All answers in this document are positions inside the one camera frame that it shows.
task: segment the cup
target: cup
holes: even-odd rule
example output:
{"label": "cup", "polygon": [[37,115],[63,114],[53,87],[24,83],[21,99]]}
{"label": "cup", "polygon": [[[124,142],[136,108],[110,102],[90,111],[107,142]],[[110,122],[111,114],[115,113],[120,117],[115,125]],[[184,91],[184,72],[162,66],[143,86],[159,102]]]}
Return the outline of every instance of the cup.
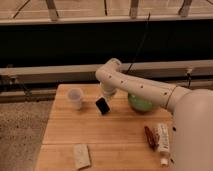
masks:
{"label": "cup", "polygon": [[73,88],[69,90],[67,97],[71,102],[71,105],[74,109],[80,110],[82,108],[83,102],[83,91],[80,88]]}

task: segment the wooden table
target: wooden table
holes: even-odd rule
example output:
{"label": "wooden table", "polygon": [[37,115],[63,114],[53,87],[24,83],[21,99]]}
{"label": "wooden table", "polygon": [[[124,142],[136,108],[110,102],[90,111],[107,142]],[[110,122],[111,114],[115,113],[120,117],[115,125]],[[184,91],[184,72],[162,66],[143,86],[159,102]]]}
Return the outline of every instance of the wooden table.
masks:
{"label": "wooden table", "polygon": [[[85,94],[80,111],[73,110],[66,98],[74,87]],[[86,143],[92,166],[85,171],[169,171],[149,148],[144,126],[164,122],[171,132],[170,113],[161,108],[137,113],[129,106],[127,93],[118,90],[108,102],[111,112],[102,116],[95,105],[100,95],[97,84],[58,87],[35,170],[74,171],[73,146]]]}

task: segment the cable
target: cable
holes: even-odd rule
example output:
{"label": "cable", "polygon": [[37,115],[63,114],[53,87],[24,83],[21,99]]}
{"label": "cable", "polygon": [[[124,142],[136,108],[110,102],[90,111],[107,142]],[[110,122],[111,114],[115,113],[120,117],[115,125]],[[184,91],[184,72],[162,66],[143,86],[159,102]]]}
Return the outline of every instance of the cable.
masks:
{"label": "cable", "polygon": [[190,88],[191,82],[192,82],[191,74],[190,74],[190,73],[187,73],[187,77],[188,77],[188,87],[187,87],[187,88]]}
{"label": "cable", "polygon": [[213,2],[210,0],[206,0],[208,3],[210,3],[211,5],[213,5]]}
{"label": "cable", "polygon": [[104,12],[105,12],[105,15],[107,16],[108,15],[107,0],[104,0]]}
{"label": "cable", "polygon": [[31,0],[27,0],[18,10],[17,12],[13,15],[13,19],[17,17],[17,15],[20,13],[20,11],[30,2]]}
{"label": "cable", "polygon": [[137,48],[137,51],[136,51],[136,54],[135,54],[135,57],[133,58],[132,60],[132,63],[130,64],[129,68],[127,69],[126,71],[126,74],[128,74],[128,72],[130,71],[130,69],[132,68],[133,64],[135,63],[139,53],[141,52],[143,46],[144,46],[144,43],[145,43],[145,40],[146,40],[146,37],[147,37],[147,32],[148,32],[148,29],[149,29],[149,20],[150,20],[150,17],[151,17],[151,14],[149,13],[148,15],[148,18],[147,18],[147,21],[146,21],[146,26],[145,26],[145,32],[143,34],[143,37],[141,39],[141,42]]}

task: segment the tube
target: tube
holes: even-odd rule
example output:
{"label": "tube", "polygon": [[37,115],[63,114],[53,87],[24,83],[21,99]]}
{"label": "tube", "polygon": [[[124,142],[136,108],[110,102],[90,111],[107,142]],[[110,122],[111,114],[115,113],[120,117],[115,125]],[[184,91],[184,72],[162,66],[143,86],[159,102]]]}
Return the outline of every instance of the tube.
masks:
{"label": "tube", "polygon": [[164,123],[158,123],[156,127],[156,133],[158,136],[158,152],[161,156],[161,165],[169,165],[170,147],[169,147],[169,133],[168,127]]}

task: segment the floor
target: floor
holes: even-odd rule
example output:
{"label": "floor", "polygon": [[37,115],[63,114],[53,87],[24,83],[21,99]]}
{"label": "floor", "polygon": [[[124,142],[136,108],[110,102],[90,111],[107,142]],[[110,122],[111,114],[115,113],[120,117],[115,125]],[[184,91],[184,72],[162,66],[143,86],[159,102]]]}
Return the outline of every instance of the floor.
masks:
{"label": "floor", "polygon": [[[109,16],[129,15],[131,0],[54,0],[60,18],[103,17],[105,6]],[[140,0],[139,15],[176,15],[183,0]],[[0,19],[49,18],[46,0],[1,0]],[[193,0],[190,13],[213,13],[213,5],[208,0]]]}
{"label": "floor", "polygon": [[33,171],[52,101],[0,104],[0,170]]}

